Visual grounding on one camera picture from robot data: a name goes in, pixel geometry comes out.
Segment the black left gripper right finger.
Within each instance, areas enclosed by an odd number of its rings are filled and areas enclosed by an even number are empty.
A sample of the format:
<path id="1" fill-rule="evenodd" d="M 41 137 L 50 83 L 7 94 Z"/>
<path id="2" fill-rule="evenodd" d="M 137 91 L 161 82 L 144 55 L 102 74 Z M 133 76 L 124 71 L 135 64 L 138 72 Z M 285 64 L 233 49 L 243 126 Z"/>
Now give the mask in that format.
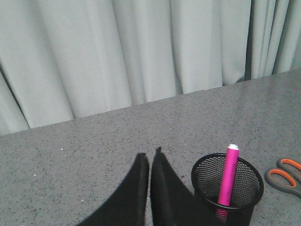
<path id="1" fill-rule="evenodd" d="M 161 147 L 151 168 L 150 201 L 155 226 L 216 226 L 218 221 L 199 203 L 174 172 Z"/>

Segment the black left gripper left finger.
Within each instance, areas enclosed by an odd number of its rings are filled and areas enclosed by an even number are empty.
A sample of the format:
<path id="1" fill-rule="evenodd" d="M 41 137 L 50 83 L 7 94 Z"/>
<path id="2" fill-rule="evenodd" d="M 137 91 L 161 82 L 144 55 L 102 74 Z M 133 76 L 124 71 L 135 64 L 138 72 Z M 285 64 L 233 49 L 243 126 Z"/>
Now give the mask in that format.
<path id="1" fill-rule="evenodd" d="M 149 162 L 138 153 L 114 193 L 80 226 L 143 226 L 148 193 Z"/>

